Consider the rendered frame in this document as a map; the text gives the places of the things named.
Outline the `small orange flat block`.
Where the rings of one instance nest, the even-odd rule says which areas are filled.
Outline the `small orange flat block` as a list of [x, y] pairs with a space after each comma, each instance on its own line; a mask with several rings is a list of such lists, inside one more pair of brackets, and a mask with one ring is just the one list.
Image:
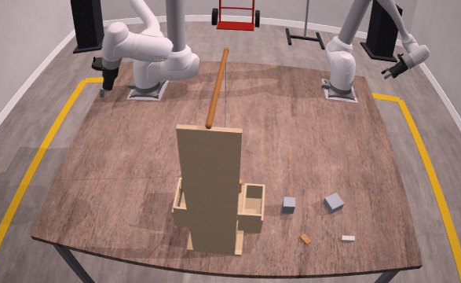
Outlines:
[[311, 242], [311, 240], [310, 240], [305, 234], [301, 235], [300, 238], [301, 238], [306, 244], [308, 244], [308, 243]]

